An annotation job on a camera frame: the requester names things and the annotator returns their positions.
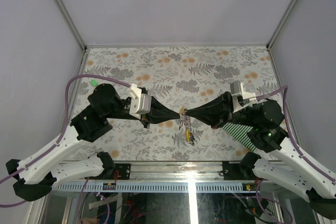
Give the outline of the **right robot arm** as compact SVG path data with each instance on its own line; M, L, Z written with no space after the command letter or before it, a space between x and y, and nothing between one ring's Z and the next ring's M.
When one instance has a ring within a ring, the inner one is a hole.
M286 113L277 101L262 101L246 91L225 92L215 100L186 115L216 129L228 123L250 126L247 137L253 145L283 161L290 170L271 164L260 155L249 152L241 160L240 175L266 179L295 193L319 215L335 219L335 172L329 170L303 150L281 127Z

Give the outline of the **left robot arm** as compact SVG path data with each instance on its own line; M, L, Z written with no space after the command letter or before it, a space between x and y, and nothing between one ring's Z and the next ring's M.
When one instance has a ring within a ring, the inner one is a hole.
M80 148L92 145L112 130L109 119L138 120L145 128L177 120L180 115L147 94L135 84L129 88L130 96L121 99L111 84L98 85L89 95L89 105L75 116L58 137L30 157L11 159L6 163L13 174L15 195L25 201L35 201L63 183L82 178L109 179L116 166L109 153L98 152L74 163L65 164L67 156Z

